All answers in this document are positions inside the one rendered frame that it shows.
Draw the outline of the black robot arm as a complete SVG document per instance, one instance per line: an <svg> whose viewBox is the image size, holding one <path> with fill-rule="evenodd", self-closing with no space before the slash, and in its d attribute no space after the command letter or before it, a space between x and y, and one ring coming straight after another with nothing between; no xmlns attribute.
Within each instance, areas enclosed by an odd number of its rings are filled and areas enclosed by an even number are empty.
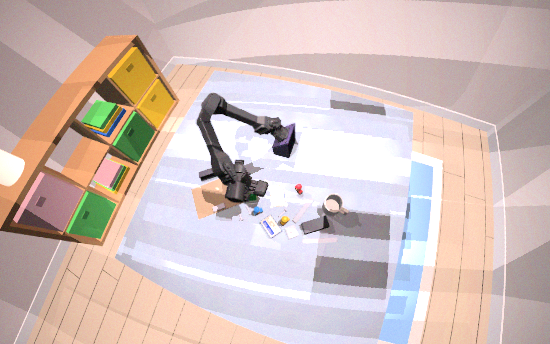
<svg viewBox="0 0 550 344"><path fill-rule="evenodd" d="M231 119L236 119L248 124L254 129L254 133L271 134L278 143L288 137L290 128L281 125L279 117L271 118L265 115L254 115L236 106L228 104L224 97L215 92L209 93L201 103L201 110L196 120L200 133L204 138L206 147L211 156L213 173L223 185L227 185L225 198L235 203L246 203L249 201L249 188L245 186L248 173L244 167L244 160L235 159L234 164L231 157L221 148L219 139L213 129L212 115L222 114ZM226 175L230 177L226 178Z"/></svg>

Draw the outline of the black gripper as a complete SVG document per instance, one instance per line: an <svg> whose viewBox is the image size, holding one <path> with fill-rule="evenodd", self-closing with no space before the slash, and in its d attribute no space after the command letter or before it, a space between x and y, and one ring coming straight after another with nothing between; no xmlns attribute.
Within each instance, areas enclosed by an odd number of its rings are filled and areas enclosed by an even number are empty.
<svg viewBox="0 0 550 344"><path fill-rule="evenodd" d="M245 184L245 186L249 188L248 193L254 194L256 196L263 198L269 186L268 182L262 181L262 180L259 180L259 181L253 180L252 177L250 176L250 173L249 172L247 173L248 173L248 179L243 184Z"/></svg>

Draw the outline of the grey mug with tan handle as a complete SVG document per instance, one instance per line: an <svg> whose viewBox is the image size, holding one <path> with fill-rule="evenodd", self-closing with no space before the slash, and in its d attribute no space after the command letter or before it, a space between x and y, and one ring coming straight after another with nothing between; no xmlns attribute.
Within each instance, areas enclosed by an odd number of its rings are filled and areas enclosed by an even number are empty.
<svg viewBox="0 0 550 344"><path fill-rule="evenodd" d="M343 208L343 203L344 200L339 194L331 193L326 196L322 205L322 209L324 213L330 217L336 215L339 212L343 215L347 215L349 210L347 208Z"/></svg>

